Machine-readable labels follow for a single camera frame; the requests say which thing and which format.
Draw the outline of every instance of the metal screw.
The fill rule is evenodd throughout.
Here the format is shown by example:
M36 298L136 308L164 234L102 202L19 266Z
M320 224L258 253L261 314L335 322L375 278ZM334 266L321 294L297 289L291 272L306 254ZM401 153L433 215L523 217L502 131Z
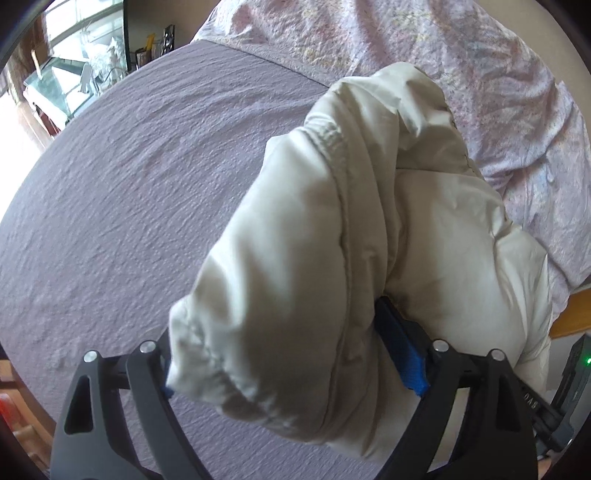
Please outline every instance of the metal screw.
M91 362L94 362L96 360L97 357L97 353L94 350L91 350L89 352L86 352L86 354L84 355L84 361L89 364Z
M496 360L497 362L502 362L505 359L505 354L503 353L502 350L495 348L494 350L491 351L491 357L493 357L493 359Z
M445 340L435 340L433 342L433 348L436 352L444 353L449 350L449 343L447 343Z
M154 350L156 350L156 342L153 342L152 340L148 340L139 346L139 351L142 353L150 353Z

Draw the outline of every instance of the red object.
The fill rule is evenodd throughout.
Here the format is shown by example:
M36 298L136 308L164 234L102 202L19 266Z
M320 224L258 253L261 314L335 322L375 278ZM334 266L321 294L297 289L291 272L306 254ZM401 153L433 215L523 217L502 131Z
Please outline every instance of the red object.
M11 430L21 420L21 415L16 405L7 393L0 393L0 414L2 414L2 417Z

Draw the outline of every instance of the wrinkled fabric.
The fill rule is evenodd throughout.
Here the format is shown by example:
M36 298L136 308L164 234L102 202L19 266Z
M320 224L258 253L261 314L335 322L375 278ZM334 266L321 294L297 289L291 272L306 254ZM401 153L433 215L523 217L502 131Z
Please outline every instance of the wrinkled fabric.
M326 90L198 41L128 76L56 137L0 222L0 343L51 417L85 352L121 355L160 336L258 175L269 137L301 125ZM122 403L139 460L154 470L129 392ZM216 480L375 476L371 465L237 425L182 395L171 405Z
M432 338L500 348L544 388L547 254L467 156L443 92L405 63L337 82L302 127L268 141L171 309L168 384L289 439L383 461L418 403L372 326L384 294Z
M196 38L326 86L412 63L442 89L509 217L548 251L553 319L591 274L591 148L563 82L472 0L222 0Z

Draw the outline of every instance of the white puffer jacket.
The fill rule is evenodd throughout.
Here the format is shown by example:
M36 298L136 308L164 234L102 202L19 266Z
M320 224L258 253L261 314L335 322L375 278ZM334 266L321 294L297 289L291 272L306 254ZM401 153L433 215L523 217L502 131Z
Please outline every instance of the white puffer jacket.
M171 309L168 384L284 437L384 460L418 403L372 326L384 294L458 351L502 349L543 390L546 253L506 218L441 90L405 63L339 81L303 127L269 140Z

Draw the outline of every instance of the black device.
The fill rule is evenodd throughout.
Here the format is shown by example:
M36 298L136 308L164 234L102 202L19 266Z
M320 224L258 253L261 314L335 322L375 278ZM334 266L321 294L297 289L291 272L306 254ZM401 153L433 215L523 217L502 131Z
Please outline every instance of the black device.
M444 340L431 340L418 323L402 318L385 297L375 305L375 329L403 383L421 396L376 480L535 480L539 450L559 452L571 441L567 412L572 393L589 376L586 365L577 368L587 350L571 356L564 394L552 406L515 376L502 351L494 349L487 356L456 352ZM584 337L577 348L588 341ZM57 424L51 479L212 480L168 404L164 380L169 363L167 331L129 355L103 358L87 352ZM447 465L428 473L458 388L470 388L470 394L455 449ZM126 428L121 389L131 390L161 473L139 464Z
M174 50L174 25L169 25L164 29L162 38L162 55L166 55Z

